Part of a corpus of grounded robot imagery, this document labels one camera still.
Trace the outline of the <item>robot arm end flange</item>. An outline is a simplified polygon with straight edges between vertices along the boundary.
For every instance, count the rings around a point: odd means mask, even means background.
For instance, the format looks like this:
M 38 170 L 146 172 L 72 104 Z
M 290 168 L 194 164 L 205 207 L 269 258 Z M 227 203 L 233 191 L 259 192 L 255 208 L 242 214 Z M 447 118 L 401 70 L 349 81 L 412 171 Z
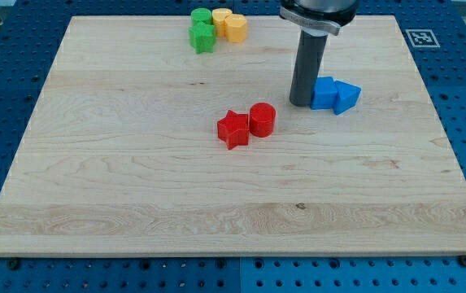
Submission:
M 279 16 L 313 37 L 337 36 L 356 15 L 360 0 L 281 0 Z

